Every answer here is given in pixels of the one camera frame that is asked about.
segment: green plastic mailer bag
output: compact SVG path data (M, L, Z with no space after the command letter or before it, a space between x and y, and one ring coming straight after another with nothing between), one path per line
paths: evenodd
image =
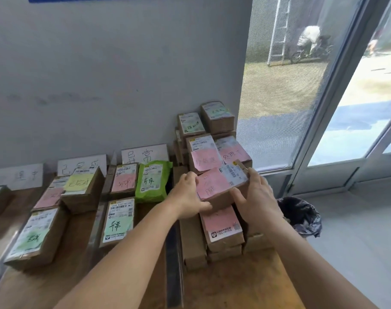
M165 185L172 168L170 161L150 161L148 164L140 164L138 170L135 200L137 203L162 202L167 197Z

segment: human arm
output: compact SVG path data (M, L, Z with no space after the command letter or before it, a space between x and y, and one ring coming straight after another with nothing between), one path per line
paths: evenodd
M347 281L284 220L266 179L249 168L250 187L245 199L231 190L244 220L265 234L307 309L377 308Z
M55 309L138 308L172 225L211 209L210 203L197 197L196 180L193 172L183 174L166 200L128 232Z

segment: glass door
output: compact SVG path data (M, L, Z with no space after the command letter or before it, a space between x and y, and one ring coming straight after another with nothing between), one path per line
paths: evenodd
M390 167L389 171L378 167L378 163ZM347 189L354 180L388 175L391 175L391 1L327 128L320 139L315 137L307 151L289 193Z

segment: ladder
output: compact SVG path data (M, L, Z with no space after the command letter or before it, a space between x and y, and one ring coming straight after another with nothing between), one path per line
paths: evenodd
M281 57L281 64L283 64L283 62L284 62L291 2L292 2L292 0L277 0L277 8L275 10L273 34L271 35L269 58L267 60L268 66L270 66L273 57ZM284 33L283 40L276 39L276 34L283 34L283 33ZM276 46L276 45L280 46L281 44L283 45L281 54L273 54L274 46Z

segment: human hand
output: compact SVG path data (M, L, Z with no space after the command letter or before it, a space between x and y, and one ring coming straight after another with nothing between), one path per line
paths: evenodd
M180 177L180 181L168 194L165 202L177 210L178 219L190 218L194 215L212 209L207 201L201 201L196 192L197 175L190 171Z
M230 193L245 222L254 229L262 230L263 224L283 218L283 213L267 180L253 168L249 168L248 171L250 173L250 185L247 199L235 187L230 190Z

